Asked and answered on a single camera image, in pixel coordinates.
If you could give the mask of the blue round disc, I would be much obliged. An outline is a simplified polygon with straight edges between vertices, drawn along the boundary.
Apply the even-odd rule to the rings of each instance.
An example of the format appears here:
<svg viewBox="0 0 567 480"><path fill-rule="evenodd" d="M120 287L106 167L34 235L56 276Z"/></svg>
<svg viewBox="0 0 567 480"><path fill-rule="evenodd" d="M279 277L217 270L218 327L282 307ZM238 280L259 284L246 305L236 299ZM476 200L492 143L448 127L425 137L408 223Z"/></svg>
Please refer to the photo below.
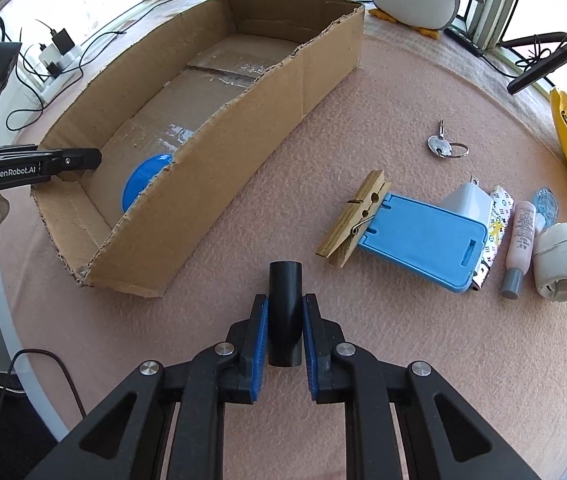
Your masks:
<svg viewBox="0 0 567 480"><path fill-rule="evenodd" d="M171 154L157 154L144 160L131 174L126 181L121 206L122 211L126 212L130 208L138 195L154 180L154 177L172 162Z"/></svg>

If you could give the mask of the black power adapter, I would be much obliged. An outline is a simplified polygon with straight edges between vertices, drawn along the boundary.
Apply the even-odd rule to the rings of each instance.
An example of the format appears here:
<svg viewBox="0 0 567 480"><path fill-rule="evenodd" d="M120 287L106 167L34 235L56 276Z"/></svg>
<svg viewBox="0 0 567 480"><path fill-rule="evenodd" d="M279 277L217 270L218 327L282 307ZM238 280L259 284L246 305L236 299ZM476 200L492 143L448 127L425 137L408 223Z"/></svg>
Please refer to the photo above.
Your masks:
<svg viewBox="0 0 567 480"><path fill-rule="evenodd" d="M56 46L61 55L69 53L75 47L75 42L69 35L67 29L52 29L50 34L52 35L52 43Z"/></svg>

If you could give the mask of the pink felt table mat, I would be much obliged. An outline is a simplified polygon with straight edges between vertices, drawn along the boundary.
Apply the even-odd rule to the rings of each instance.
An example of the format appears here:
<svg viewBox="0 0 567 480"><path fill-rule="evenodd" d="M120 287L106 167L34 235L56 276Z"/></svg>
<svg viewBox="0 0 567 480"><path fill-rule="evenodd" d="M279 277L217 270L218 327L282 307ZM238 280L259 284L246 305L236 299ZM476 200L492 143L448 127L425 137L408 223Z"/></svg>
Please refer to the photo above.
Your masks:
<svg viewBox="0 0 567 480"><path fill-rule="evenodd" d="M461 159L427 146L445 122ZM526 127L470 82L413 49L367 36L349 74L291 132L156 299L76 284L30 193L9 193L0 273L29 367L69 430L142 361L192 358L220 341L265 292L274 260L297 260L303 285L347 339L379 359L429 362L544 479L567 471L567 302L526 280L500 296L496 261L477 292L456 295L367 252L336 269L315 250L367 172L395 192L438 202L471 176L518 200L543 186L567 222L567 166L544 118Z"/></svg>

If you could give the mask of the patterned white tube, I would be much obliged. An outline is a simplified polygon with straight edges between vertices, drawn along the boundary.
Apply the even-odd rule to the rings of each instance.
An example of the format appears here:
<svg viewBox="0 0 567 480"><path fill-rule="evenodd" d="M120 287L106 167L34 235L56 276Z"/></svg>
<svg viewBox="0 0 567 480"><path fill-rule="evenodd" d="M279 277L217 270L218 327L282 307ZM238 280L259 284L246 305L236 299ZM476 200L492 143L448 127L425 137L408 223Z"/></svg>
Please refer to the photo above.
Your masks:
<svg viewBox="0 0 567 480"><path fill-rule="evenodd" d="M503 241L507 226L515 208L515 200L510 193L500 185L495 186L489 193L493 201L487 225L487 239L482 256L473 272L471 288L480 290L484 285L493 263L496 260L498 249Z"/></svg>

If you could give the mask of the cardboard box tray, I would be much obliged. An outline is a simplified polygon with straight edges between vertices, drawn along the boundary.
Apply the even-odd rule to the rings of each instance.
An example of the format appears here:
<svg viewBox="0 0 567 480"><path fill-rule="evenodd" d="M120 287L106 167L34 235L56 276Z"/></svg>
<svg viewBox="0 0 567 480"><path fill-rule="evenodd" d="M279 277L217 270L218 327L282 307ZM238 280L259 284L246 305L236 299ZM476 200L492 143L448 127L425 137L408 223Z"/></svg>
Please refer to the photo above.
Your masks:
<svg viewBox="0 0 567 480"><path fill-rule="evenodd" d="M159 297L265 160L357 65L354 0L203 0L137 39L46 132L95 170L33 189L78 284ZM146 159L171 154L122 211Z"/></svg>

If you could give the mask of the pink cream tube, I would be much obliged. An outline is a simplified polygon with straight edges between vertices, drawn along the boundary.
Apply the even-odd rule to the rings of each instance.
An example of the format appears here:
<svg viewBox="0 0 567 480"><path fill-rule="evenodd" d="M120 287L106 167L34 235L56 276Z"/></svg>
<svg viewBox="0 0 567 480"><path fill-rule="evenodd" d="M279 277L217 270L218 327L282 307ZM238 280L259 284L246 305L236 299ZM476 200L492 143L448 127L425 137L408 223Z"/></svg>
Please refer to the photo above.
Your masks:
<svg viewBox="0 0 567 480"><path fill-rule="evenodd" d="M500 295L506 299L516 300L525 274L530 269L535 237L535 206L521 200L515 205L515 216L508 252L506 256L506 272L500 287Z"/></svg>

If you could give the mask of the black tripod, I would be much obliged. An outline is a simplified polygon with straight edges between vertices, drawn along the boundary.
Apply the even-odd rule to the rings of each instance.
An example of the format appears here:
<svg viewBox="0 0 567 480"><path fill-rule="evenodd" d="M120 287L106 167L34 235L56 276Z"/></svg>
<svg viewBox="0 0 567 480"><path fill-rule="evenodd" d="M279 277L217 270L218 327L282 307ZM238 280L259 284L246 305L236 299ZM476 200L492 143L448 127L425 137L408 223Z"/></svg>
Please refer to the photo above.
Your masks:
<svg viewBox="0 0 567 480"><path fill-rule="evenodd" d="M507 90L512 96L567 65L567 32L545 32L500 41L498 47L508 50L517 47L532 48L531 55L525 59L523 72L507 84Z"/></svg>

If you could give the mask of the black plastic cylinder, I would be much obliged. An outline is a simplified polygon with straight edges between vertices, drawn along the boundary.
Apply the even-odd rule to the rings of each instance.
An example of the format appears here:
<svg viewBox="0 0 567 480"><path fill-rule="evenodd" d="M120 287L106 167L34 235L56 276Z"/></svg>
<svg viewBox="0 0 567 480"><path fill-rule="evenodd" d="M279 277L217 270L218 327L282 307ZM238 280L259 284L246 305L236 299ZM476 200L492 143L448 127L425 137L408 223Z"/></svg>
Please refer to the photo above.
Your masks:
<svg viewBox="0 0 567 480"><path fill-rule="evenodd" d="M302 264L270 263L268 291L268 364L296 367L302 362Z"/></svg>

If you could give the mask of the wooden clothespin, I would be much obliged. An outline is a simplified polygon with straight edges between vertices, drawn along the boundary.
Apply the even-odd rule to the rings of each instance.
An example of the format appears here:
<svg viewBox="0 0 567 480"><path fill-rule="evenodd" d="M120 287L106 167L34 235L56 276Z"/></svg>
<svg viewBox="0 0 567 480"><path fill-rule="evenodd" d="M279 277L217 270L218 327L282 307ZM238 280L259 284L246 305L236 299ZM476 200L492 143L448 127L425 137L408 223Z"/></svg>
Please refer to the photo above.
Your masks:
<svg viewBox="0 0 567 480"><path fill-rule="evenodd" d="M387 182L384 171L370 171L316 248L315 255L327 260L331 266L343 268L389 190L390 183Z"/></svg>

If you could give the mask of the white charger plug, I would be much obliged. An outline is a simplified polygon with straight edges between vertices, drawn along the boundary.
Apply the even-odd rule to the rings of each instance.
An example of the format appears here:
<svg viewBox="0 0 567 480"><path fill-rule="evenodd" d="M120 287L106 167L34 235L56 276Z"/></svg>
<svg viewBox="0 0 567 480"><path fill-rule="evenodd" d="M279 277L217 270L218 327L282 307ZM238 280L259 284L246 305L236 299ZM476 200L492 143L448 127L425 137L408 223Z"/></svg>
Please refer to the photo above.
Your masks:
<svg viewBox="0 0 567 480"><path fill-rule="evenodd" d="M440 206L443 209L453 211L455 214L460 214L462 217L489 226L493 199L481 188L479 179L471 176L468 182L445 196Z"/></svg>

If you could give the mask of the white round plastic device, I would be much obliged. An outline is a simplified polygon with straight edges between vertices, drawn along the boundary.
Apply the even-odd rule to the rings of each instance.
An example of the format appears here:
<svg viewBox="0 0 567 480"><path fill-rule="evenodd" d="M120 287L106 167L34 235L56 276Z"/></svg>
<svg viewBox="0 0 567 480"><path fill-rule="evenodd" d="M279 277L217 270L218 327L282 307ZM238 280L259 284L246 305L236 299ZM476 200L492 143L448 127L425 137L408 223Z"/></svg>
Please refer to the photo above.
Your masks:
<svg viewBox="0 0 567 480"><path fill-rule="evenodd" d="M552 302L567 302L567 222L541 231L533 248L537 292Z"/></svg>

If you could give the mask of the silver key with ring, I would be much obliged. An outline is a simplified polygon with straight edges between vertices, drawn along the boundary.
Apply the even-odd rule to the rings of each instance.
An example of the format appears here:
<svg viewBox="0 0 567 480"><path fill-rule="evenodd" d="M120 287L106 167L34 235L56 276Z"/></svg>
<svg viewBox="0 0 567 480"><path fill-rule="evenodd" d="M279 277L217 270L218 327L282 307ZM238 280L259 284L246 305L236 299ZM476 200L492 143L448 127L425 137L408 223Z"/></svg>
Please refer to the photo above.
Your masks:
<svg viewBox="0 0 567 480"><path fill-rule="evenodd" d="M427 146L433 155L442 159L461 159L470 153L466 144L448 140L444 120L437 125L437 133L428 137Z"/></svg>

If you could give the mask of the white power strip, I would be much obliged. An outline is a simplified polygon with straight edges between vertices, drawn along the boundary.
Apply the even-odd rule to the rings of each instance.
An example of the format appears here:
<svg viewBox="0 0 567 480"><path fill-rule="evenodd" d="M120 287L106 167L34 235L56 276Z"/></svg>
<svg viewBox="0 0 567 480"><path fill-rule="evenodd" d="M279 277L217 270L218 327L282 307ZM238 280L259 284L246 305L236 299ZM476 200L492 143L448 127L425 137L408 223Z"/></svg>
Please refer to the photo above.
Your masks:
<svg viewBox="0 0 567 480"><path fill-rule="evenodd" d="M42 98L45 103L49 103L78 74L78 61L83 53L81 46L75 46L69 53L61 55L52 42L41 50L36 68L44 80Z"/></svg>

